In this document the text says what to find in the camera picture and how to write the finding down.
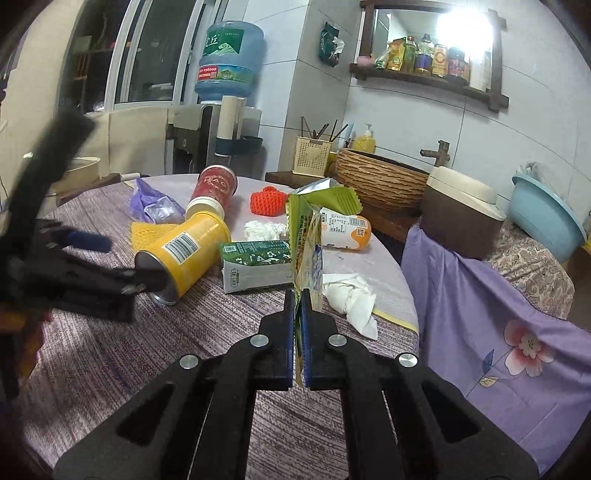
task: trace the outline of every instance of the green juice carton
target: green juice carton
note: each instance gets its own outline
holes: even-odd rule
[[[220,256],[224,293],[293,282],[288,242],[276,240],[220,244]]]

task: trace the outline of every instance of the clear plastic bag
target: clear plastic bag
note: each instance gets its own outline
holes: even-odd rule
[[[537,161],[532,161],[526,163],[524,167],[521,167],[521,173],[536,179],[542,185],[548,187],[550,190],[552,190],[552,192],[566,201],[568,192],[565,192],[558,186],[556,182],[557,176],[549,166]]]

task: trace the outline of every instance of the blue water bottle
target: blue water bottle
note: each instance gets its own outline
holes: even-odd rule
[[[247,22],[230,20],[207,30],[195,92],[202,101],[220,102],[222,96],[247,98],[262,67],[264,34]]]

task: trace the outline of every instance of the metal screw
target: metal screw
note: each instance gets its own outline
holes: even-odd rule
[[[418,358],[411,353],[403,353],[398,357],[398,361],[403,367],[414,367],[418,363]]]
[[[347,343],[347,337],[337,333],[336,335],[329,336],[329,343],[332,346],[343,346]]]
[[[195,355],[185,355],[178,362],[185,370],[191,370],[197,366],[199,363],[199,358],[197,358]]]
[[[265,346],[268,343],[269,343],[269,337],[267,335],[258,334],[258,335],[253,335],[251,337],[251,345],[255,346],[257,348]]]

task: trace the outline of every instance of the wicker basket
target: wicker basket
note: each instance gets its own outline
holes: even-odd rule
[[[378,155],[341,150],[336,164],[339,182],[353,187],[362,202],[385,210],[421,205],[429,175]]]

